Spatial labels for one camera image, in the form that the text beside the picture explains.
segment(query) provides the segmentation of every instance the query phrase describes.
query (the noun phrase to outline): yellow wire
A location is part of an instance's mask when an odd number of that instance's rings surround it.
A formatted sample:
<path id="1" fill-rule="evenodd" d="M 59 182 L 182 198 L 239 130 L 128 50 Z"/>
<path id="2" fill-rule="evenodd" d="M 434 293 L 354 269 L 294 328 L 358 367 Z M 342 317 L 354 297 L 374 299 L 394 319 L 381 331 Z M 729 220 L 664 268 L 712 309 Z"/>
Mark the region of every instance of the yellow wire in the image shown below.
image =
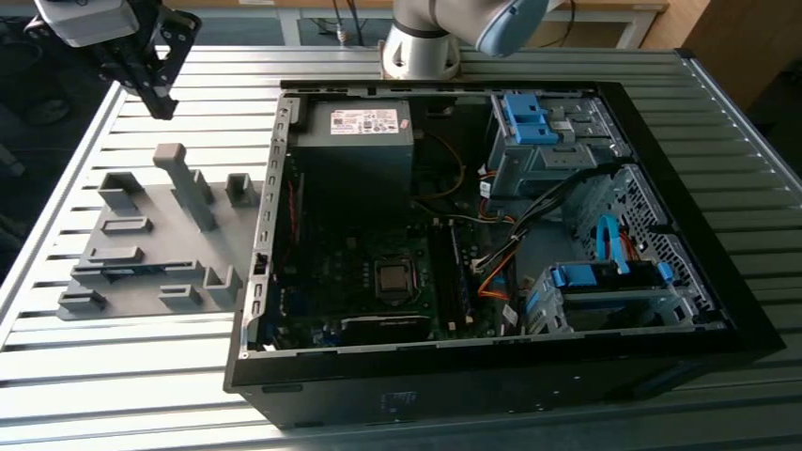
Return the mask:
<path id="1" fill-rule="evenodd" d="M 431 199 L 439 199 L 442 197 L 446 197 L 447 195 L 453 194 L 457 190 L 461 189 L 461 187 L 463 186 L 463 182 L 465 182 L 465 164 L 463 164 L 463 159 L 461 158 L 461 154 L 457 153 L 457 150 L 451 147 L 451 145 L 446 142 L 446 140 L 442 139 L 437 134 L 434 134 L 433 132 L 426 132 L 426 133 L 429 135 L 431 135 L 438 141 L 441 141 L 442 145 L 449 149 L 449 152 L 451 152 L 451 155 L 454 155 L 454 160 L 457 161 L 457 164 L 461 166 L 461 177 L 458 178 L 457 183 L 454 184 L 454 186 L 451 187 L 450 190 L 443 191 L 442 193 L 417 195 L 415 197 L 413 197 L 415 200 L 431 200 Z"/>

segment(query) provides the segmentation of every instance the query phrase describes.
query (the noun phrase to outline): label sticker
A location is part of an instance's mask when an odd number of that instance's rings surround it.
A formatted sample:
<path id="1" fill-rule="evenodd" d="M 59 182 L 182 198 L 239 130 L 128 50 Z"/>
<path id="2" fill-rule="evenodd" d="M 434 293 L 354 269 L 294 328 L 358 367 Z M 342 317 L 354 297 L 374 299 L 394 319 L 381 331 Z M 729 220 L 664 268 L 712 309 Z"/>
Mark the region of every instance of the label sticker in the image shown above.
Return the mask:
<path id="1" fill-rule="evenodd" d="M 510 324 L 518 324 L 518 313 L 515 313 L 515 310 L 513 310 L 513 307 L 510 307 L 509 303 L 505 304 L 505 310 L 502 311 L 502 315 L 505 315 L 505 318 L 507 321 L 510 321 Z"/>
<path id="2" fill-rule="evenodd" d="M 331 114 L 331 134 L 385 134 L 399 132 L 397 110 L 337 110 Z"/>
<path id="3" fill-rule="evenodd" d="M 490 189 L 493 188 L 493 185 L 490 184 L 489 181 L 481 181 L 479 182 L 479 195 L 485 198 L 489 199 L 490 198 Z"/>

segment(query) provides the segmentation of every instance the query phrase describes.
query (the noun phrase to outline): orange wire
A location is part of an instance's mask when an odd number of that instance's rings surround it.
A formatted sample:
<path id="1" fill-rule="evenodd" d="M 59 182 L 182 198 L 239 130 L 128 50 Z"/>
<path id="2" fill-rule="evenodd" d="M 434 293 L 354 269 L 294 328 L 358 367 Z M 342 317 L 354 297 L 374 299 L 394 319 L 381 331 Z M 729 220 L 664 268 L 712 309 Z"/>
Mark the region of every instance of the orange wire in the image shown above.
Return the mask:
<path id="1" fill-rule="evenodd" d="M 482 293 L 479 293 L 479 296 L 483 298 L 495 298 L 495 299 L 501 299 L 503 301 L 509 301 L 510 297 L 506 294 L 502 294 L 497 291 L 483 291 Z"/>
<path id="2" fill-rule="evenodd" d="M 461 154 L 454 149 L 454 147 L 449 144 L 449 142 L 445 139 L 442 139 L 442 137 L 438 134 L 434 134 L 433 132 L 426 132 L 426 133 L 431 137 L 434 137 L 438 141 L 441 141 L 441 144 L 446 147 L 446 149 L 451 153 L 451 156 L 454 156 L 454 160 L 457 161 L 457 164 L 461 167 L 461 176 L 457 180 L 457 183 L 449 190 L 443 191 L 442 193 L 417 195 L 415 197 L 413 197 L 417 200 L 441 199 L 442 197 L 446 197 L 446 196 L 451 195 L 455 191 L 458 191 L 461 189 L 461 187 L 463 186 L 463 182 L 465 182 L 465 164 L 463 164 L 463 158 L 461 157 Z"/>
<path id="3" fill-rule="evenodd" d="M 629 258 L 633 260 L 640 260 L 641 258 L 638 257 L 638 251 L 636 250 L 636 245 L 632 242 L 632 238 L 625 232 L 620 233 L 618 236 L 621 237 L 622 241 L 625 242 L 625 246 L 628 247 Z"/>
<path id="4" fill-rule="evenodd" d="M 490 285 L 490 281 L 493 280 L 493 278 L 497 276 L 497 274 L 499 273 L 499 271 L 505 267 L 507 261 L 510 261 L 510 259 L 515 255 L 515 251 L 518 251 L 518 247 L 515 247 L 515 249 L 513 249 L 513 251 L 506 255 L 505 259 L 502 260 L 502 263 L 499 263 L 499 266 L 497 266 L 497 269 L 493 270 L 493 272 L 490 273 L 490 275 L 485 279 L 485 281 L 482 283 L 482 286 L 479 287 L 479 294 L 481 295 L 482 295 L 485 289 L 487 288 L 487 286 Z"/>
<path id="5" fill-rule="evenodd" d="M 487 214 L 485 213 L 485 209 L 486 208 L 487 208 L 487 199 L 483 198 L 482 202 L 479 202 L 479 217 L 482 219 L 487 219 L 487 220 L 493 221 L 493 220 L 495 220 L 498 218 L 498 216 L 487 216 Z M 515 218 L 513 216 L 510 216 L 510 215 L 505 216 L 505 221 L 509 222 L 509 223 L 511 223 L 511 224 L 515 224 Z"/>

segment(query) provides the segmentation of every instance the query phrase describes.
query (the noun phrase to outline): blue plastic clip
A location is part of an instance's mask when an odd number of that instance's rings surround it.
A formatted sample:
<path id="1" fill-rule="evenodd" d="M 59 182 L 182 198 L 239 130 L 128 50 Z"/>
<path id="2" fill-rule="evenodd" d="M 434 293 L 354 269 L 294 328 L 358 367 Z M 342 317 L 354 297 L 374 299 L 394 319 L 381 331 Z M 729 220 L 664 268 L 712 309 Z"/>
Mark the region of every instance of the blue plastic clip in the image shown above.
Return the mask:
<path id="1" fill-rule="evenodd" d="M 605 231 L 610 237 L 610 256 L 609 259 L 616 261 L 620 273 L 629 274 L 628 254 L 625 253 L 625 243 L 618 231 L 618 221 L 610 214 L 600 216 L 597 224 L 597 258 L 604 260 L 608 258 L 605 249 Z"/>
<path id="2" fill-rule="evenodd" d="M 561 136 L 552 131 L 534 94 L 505 94 L 505 109 L 518 144 L 557 144 Z"/>
<path id="3" fill-rule="evenodd" d="M 566 277 L 561 269 L 552 270 L 552 278 L 554 279 L 554 286 L 562 288 L 566 286 Z"/>
<path id="4" fill-rule="evenodd" d="M 661 276 L 668 284 L 674 281 L 674 270 L 672 269 L 672 265 L 666 263 L 666 261 L 661 261 L 657 264 L 657 271 L 661 272 Z"/>
<path id="5" fill-rule="evenodd" d="M 529 302 L 526 303 L 526 313 L 529 314 L 529 312 L 531 312 L 531 309 L 535 308 L 535 305 L 538 304 L 538 301 L 541 300 L 541 292 L 535 291 L 535 294 L 533 294 L 531 298 L 529 298 Z"/>

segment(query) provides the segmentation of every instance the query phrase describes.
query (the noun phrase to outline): power supply label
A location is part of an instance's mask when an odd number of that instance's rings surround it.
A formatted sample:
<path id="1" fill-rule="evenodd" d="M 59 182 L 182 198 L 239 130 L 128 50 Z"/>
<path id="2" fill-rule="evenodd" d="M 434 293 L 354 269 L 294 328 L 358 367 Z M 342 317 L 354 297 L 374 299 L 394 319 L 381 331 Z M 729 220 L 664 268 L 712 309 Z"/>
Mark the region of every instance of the power supply label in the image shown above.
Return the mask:
<path id="1" fill-rule="evenodd" d="M 337 110 L 331 114 L 331 134 L 385 134 L 399 132 L 397 110 Z"/>

